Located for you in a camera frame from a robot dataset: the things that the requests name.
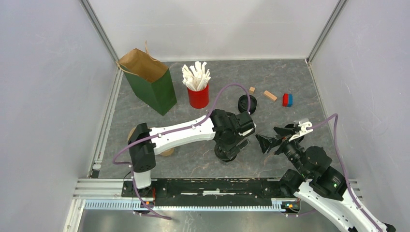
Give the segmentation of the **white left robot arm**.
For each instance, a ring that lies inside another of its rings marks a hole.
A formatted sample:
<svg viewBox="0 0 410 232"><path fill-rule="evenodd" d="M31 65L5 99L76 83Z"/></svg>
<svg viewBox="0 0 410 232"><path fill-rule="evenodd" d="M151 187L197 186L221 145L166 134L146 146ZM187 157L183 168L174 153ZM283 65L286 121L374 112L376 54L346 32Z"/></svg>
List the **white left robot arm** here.
<svg viewBox="0 0 410 232"><path fill-rule="evenodd" d="M149 128L147 123L137 125L128 139L135 180L134 192L140 197L151 193L151 170L156 166L156 155L177 146L213 140L216 143L216 157L230 162L249 144L247 137L255 132L255 128L248 112L236 115L221 109L169 127Z"/></svg>

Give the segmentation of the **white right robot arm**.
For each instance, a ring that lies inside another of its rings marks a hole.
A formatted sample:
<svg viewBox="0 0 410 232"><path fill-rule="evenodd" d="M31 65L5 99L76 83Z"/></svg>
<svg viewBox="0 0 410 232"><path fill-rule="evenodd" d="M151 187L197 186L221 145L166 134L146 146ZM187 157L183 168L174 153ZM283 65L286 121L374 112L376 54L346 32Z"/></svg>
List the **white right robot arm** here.
<svg viewBox="0 0 410 232"><path fill-rule="evenodd" d="M384 223L364 206L353 192L345 175L331 166L332 159L322 147L304 149L299 143L311 133L310 122L305 125L274 127L274 137L257 134L264 153L276 148L295 169L281 178L279 191L285 197L295 196L324 215L341 232L395 232L393 225Z"/></svg>

